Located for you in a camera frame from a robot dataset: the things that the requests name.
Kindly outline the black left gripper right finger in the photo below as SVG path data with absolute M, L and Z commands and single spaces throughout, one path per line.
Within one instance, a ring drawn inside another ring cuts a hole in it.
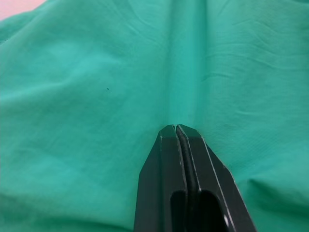
M 201 134 L 177 125 L 187 184 L 188 232 L 254 232 L 256 227 L 231 172 Z

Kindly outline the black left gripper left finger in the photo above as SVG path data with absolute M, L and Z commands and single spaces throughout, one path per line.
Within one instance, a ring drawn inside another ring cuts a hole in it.
M 188 232 L 191 211 L 186 167 L 176 125 L 159 131 L 140 171 L 136 232 Z

